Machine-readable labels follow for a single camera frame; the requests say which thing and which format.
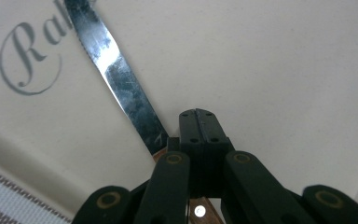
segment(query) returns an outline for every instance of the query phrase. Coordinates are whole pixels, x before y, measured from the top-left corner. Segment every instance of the striped fabric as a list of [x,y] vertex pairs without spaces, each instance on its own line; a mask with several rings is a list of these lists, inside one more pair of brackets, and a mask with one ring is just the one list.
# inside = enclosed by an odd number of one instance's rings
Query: striped fabric
[[70,221],[0,175],[0,224],[64,224]]

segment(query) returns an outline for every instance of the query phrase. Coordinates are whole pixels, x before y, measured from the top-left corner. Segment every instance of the rivet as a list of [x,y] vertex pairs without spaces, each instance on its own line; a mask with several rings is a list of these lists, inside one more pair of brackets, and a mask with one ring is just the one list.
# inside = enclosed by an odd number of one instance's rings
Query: rivet
[[344,205],[344,202],[341,198],[339,198],[336,194],[326,190],[319,190],[315,193],[315,197],[320,203],[332,208],[342,208]]
[[120,194],[116,191],[106,192],[97,200],[98,207],[102,209],[110,208],[120,203]]
[[169,156],[167,156],[167,158],[165,160],[169,164],[177,164],[182,161],[182,157],[179,155],[169,155]]
[[251,158],[245,154],[235,154],[234,161],[239,162],[239,163],[246,163],[246,162],[251,161]]

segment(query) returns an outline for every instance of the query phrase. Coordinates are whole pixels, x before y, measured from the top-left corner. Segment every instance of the knife blade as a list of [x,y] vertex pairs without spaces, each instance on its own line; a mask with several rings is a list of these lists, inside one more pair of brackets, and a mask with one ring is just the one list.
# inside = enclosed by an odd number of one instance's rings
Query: knife blade
[[150,154],[166,147],[168,134],[103,21],[87,0],[66,0],[66,8],[83,48],[100,71],[121,109]]

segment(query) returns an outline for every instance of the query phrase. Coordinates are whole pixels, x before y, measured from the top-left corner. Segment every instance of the white surface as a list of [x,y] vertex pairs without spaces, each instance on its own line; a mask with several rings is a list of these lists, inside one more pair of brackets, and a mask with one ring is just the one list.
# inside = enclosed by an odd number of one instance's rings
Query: white surface
[[[358,1],[98,1],[170,135],[190,108],[216,114],[237,150],[287,188],[358,192]],[[66,27],[56,45],[43,26]],[[154,163],[53,1],[0,1],[0,50],[21,22],[34,29],[24,96],[0,73],[0,170],[73,216],[97,188],[133,189]],[[23,46],[29,38],[18,30]],[[12,36],[4,67],[27,73]]]

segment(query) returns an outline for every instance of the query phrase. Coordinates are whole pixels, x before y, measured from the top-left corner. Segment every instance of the serrated knife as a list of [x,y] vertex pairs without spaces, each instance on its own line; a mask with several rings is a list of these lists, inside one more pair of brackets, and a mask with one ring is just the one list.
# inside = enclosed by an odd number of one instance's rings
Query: serrated knife
[[[121,54],[115,39],[92,9],[89,1],[64,2],[83,48],[156,160],[166,149],[168,134]],[[192,220],[194,224],[221,223],[209,201],[203,198],[197,202],[193,201],[193,204],[202,204],[207,211],[209,210],[203,218]]]

